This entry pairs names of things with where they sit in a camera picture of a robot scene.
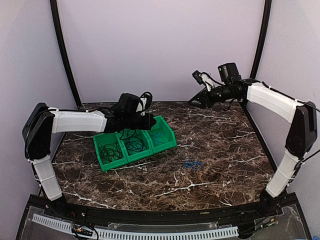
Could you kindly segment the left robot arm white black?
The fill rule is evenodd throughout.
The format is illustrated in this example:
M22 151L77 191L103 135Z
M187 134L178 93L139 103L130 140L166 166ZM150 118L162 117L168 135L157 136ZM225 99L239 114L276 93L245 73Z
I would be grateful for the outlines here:
M94 110L65 110L38 103L22 129L24 155L32 164L37 181L46 197L53 201L51 210L60 218L67 218L70 206L62 199L63 193L58 183L51 159L51 139L53 134L67 132L115 133L124 129L150 130L156 120L147 109L153 95L146 91L141 96L131 93L120 95L111 107Z

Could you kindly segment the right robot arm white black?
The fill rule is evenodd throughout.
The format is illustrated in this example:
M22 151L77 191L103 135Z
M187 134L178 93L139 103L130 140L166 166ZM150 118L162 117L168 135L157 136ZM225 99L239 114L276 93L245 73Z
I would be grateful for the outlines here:
M192 73L192 77L204 89L189 100L191 106L207 109L227 100L241 100L264 107L290 124L283 158L265 188L268 196L276 198L296 178L301 166L309 159L306 155L318 137L319 109L313 102L295 99L263 81L242 78L234 62L220 65L218 72L221 82L214 80L207 72L195 70Z

